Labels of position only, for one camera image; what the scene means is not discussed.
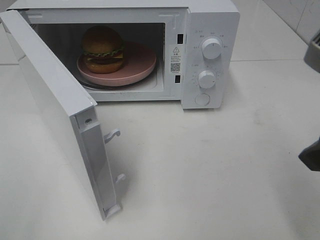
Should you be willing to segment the round white door button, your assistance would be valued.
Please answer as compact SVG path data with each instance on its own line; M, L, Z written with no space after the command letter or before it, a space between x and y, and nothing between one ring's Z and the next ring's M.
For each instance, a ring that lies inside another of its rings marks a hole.
M195 97L194 101L199 106L206 106L210 102L210 96L206 93L201 93Z

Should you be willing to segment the pink round plate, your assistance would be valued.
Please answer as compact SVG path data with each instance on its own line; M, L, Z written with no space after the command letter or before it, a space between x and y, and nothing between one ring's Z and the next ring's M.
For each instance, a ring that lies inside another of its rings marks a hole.
M132 41L125 43L124 63L112 73L94 73L87 68L84 57L77 60L77 68L89 83L103 87L122 87L137 83L154 70L157 62L156 53L148 46Z

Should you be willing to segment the white microwave door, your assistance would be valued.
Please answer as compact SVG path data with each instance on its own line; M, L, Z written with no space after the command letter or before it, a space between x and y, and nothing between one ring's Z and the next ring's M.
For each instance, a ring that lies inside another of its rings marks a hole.
M7 38L40 111L102 219L121 210L105 145L121 134L103 134L96 101L16 10L0 15Z

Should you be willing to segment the burger with lettuce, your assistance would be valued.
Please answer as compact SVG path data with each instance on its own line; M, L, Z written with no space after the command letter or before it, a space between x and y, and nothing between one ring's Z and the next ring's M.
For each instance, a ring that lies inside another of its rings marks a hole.
M110 27L97 25L87 29L82 37L81 47L83 61L93 73L113 73L124 63L124 41Z

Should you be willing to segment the glass microwave turntable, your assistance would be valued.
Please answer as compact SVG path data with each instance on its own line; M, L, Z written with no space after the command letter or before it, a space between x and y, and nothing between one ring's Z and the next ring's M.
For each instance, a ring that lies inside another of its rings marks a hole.
M146 78L123 86L103 86L96 83L92 83L85 79L83 76L78 79L78 82L86 88L99 90L99 91L149 91L157 86L157 71L153 70Z

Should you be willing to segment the lower white timer knob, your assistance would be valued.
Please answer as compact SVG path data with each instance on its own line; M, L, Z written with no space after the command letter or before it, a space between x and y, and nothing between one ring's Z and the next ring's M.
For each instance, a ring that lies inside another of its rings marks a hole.
M198 84L203 89L210 89L216 83L216 75L212 71L204 70L198 75Z

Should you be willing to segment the white warning label sticker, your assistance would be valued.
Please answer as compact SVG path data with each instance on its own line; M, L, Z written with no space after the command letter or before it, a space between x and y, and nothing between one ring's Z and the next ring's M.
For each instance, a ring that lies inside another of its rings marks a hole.
M182 47L177 44L169 46L169 70L173 74L181 72L183 51Z

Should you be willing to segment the white microwave oven body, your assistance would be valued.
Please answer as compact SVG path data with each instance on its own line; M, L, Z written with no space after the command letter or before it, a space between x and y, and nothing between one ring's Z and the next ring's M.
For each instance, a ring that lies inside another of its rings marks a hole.
M7 10L18 11L78 81L77 60L84 56L82 38L94 26L115 30L124 41L146 45L156 54L157 86L145 91L94 90L81 85L98 102L179 100L184 109L220 107L237 34L240 14L230 0L18 0ZM221 55L203 56L201 44L222 41ZM169 70L169 47L182 47L180 73ZM212 88L199 86L202 71L215 73ZM208 94L206 106L195 97Z

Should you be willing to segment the upper white power knob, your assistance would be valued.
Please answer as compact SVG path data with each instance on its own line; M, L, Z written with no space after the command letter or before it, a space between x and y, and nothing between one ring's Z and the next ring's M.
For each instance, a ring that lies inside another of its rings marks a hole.
M201 44L202 54L206 59L213 60L222 53L223 43L217 36L209 36Z

